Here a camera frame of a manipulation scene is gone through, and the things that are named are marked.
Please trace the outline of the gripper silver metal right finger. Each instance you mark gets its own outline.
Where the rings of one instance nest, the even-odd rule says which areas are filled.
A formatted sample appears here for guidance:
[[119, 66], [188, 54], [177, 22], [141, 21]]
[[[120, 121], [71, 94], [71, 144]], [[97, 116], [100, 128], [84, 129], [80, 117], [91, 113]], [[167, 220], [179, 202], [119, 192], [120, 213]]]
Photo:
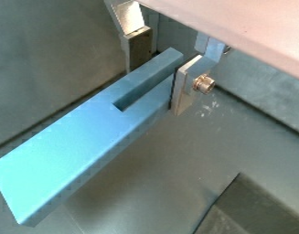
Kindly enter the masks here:
[[192, 105], [196, 93], [208, 94], [215, 86], [209, 71], [220, 61], [225, 45], [216, 38], [196, 34], [196, 54], [176, 68], [172, 82], [169, 110], [179, 116]]

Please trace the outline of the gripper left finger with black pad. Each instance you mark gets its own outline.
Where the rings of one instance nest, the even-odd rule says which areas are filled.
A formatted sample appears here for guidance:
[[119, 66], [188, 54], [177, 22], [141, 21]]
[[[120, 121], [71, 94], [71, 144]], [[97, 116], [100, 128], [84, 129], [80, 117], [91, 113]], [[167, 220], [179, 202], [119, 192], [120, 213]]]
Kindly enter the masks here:
[[145, 25], [136, 0], [104, 0], [119, 31], [125, 70], [133, 71], [151, 60], [152, 29]]

